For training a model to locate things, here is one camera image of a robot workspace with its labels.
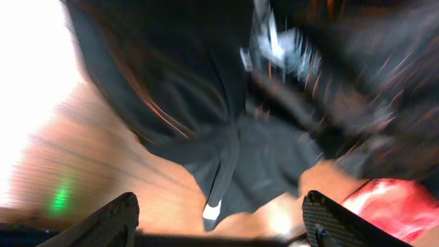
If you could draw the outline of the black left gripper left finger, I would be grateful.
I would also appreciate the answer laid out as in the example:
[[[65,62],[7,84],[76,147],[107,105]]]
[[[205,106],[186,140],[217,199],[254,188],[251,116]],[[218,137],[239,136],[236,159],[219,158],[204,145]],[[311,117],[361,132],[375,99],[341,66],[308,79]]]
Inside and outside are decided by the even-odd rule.
[[[38,247],[133,247],[138,225],[137,197],[125,192]]]

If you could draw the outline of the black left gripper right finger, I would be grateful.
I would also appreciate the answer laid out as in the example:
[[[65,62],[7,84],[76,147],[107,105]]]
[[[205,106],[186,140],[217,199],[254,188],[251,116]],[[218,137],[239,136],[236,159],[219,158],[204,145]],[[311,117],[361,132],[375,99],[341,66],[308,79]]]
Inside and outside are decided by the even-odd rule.
[[[302,217],[312,247],[411,247],[316,190],[304,197]]]

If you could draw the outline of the black orange-patterned jersey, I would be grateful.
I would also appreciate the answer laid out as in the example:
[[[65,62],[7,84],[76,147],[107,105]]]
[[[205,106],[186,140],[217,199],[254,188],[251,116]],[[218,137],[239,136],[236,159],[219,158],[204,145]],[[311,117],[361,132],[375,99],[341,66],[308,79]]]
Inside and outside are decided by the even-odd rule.
[[[206,197],[206,231],[332,159],[438,194],[437,1],[66,3],[92,82]]]

